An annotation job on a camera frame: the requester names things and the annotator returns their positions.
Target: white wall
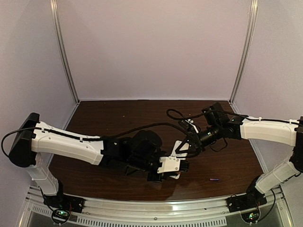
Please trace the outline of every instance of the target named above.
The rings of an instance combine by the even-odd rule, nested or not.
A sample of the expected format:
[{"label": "white wall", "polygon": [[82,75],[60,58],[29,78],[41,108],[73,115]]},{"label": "white wall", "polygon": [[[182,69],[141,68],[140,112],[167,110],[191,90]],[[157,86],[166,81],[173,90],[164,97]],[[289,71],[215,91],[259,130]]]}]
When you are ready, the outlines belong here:
[{"label": "white wall", "polygon": [[[278,119],[303,115],[303,2],[259,1],[258,18],[235,104],[243,114]],[[271,170],[292,150],[256,141]],[[283,185],[295,226],[302,226],[303,177]]]},{"label": "white wall", "polygon": [[81,100],[228,100],[250,0],[58,1]]},{"label": "white wall", "polygon": [[[49,0],[0,0],[0,138],[31,112],[62,127],[75,106]],[[13,137],[5,142],[9,150]],[[16,226],[30,178],[0,154],[0,226]]]}]

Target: metal bar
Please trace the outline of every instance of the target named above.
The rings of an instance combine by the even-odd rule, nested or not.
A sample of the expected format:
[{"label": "metal bar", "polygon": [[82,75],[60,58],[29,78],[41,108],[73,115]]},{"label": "metal bar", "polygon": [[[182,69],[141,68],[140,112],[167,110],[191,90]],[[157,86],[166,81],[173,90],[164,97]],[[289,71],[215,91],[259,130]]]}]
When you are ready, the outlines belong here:
[{"label": "metal bar", "polygon": [[247,27],[247,32],[246,32],[246,38],[245,38],[245,43],[244,43],[244,48],[243,48],[243,53],[239,65],[239,70],[237,74],[237,78],[232,90],[232,95],[230,98],[230,103],[233,104],[235,97],[237,95],[239,85],[244,73],[244,68],[246,65],[249,49],[250,49],[250,44],[252,41],[253,33],[255,30],[255,24],[256,24],[256,19],[257,19],[257,13],[258,13],[258,0],[252,0],[251,1],[251,7],[250,7],[250,17],[249,17],[249,22],[248,22],[248,27]]},{"label": "metal bar", "polygon": [[60,20],[59,20],[57,0],[51,0],[51,10],[52,10],[53,22],[54,22],[54,26],[55,26],[55,32],[56,32],[56,36],[57,36],[57,40],[58,40],[59,51],[60,51],[63,68],[65,71],[68,85],[71,90],[71,95],[73,97],[74,102],[77,104],[79,102],[79,98],[77,95],[77,91],[76,91],[74,82],[72,80],[71,70],[70,70],[70,67],[69,67],[69,64],[67,61],[67,56],[66,56],[66,51],[65,51],[63,36],[62,36],[62,30],[61,30],[61,25],[60,25]]}]

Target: dark wood tabletop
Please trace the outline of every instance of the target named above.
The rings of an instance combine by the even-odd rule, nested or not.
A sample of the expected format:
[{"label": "dark wood tabletop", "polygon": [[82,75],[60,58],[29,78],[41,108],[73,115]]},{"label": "dark wood tabletop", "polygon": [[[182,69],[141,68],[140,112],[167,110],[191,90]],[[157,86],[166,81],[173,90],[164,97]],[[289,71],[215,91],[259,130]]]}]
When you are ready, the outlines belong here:
[{"label": "dark wood tabletop", "polygon": [[[215,101],[87,101],[81,102],[67,130],[86,135],[115,135],[134,127],[155,123],[175,123],[166,116],[168,108],[180,110],[185,116],[201,113]],[[228,102],[220,102],[231,111]],[[195,119],[202,130],[204,117]],[[162,150],[171,152],[176,140],[184,135],[167,126],[153,127],[163,141]],[[262,170],[248,140],[227,140],[228,147],[220,152],[206,148],[190,161],[189,172],[178,180],[162,183],[147,182],[147,174],[136,172],[125,176],[117,166],[93,166],[84,161],[55,155],[50,165],[53,175],[61,180],[64,192],[95,198],[126,201],[179,201],[201,199],[245,192]],[[223,141],[214,147],[220,148]],[[210,178],[220,179],[217,182]]]}]

